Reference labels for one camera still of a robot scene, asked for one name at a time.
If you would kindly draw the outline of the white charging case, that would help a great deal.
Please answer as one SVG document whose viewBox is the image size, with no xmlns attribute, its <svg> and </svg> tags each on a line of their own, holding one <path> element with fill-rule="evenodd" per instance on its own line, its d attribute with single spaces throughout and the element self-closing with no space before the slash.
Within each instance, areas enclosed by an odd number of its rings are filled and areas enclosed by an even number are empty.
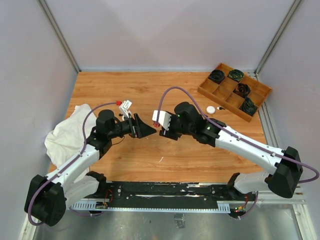
<svg viewBox="0 0 320 240">
<path fill-rule="evenodd" d="M 216 112 L 216 108 L 210 105 L 206 108 L 206 112 L 210 115 L 213 115 Z"/>
</svg>

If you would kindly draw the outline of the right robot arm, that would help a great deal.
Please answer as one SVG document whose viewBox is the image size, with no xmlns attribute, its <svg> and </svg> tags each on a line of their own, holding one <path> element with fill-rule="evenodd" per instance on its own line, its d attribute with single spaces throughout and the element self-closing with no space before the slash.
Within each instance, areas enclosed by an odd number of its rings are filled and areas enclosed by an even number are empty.
<svg viewBox="0 0 320 240">
<path fill-rule="evenodd" d="M 236 153 L 259 165 L 263 170 L 254 173 L 234 173 L 227 183 L 226 193 L 232 200 L 244 194 L 270 190 L 282 198 L 292 198 L 303 169 L 295 148 L 282 150 L 243 134 L 214 118 L 205 119 L 195 106 L 182 102 L 174 113 L 154 110 L 152 120 L 161 126 L 160 136 L 178 140 L 182 135 L 192 136 L 198 143 Z"/>
</svg>

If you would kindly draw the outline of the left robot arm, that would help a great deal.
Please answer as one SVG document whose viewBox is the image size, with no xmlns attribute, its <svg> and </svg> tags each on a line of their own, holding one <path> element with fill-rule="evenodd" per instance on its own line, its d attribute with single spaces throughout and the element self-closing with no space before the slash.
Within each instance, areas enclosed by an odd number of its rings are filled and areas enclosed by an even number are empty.
<svg viewBox="0 0 320 240">
<path fill-rule="evenodd" d="M 112 110 L 100 111 L 90 135 L 84 137 L 82 149 L 52 173 L 38 174 L 30 181 L 24 206 L 29 222 L 34 226 L 52 227 L 80 199 L 88 195 L 103 197 L 107 185 L 102 174 L 89 172 L 81 180 L 76 179 L 108 152 L 113 139 L 125 135 L 142 139 L 156 132 L 136 113 L 120 121 Z"/>
</svg>

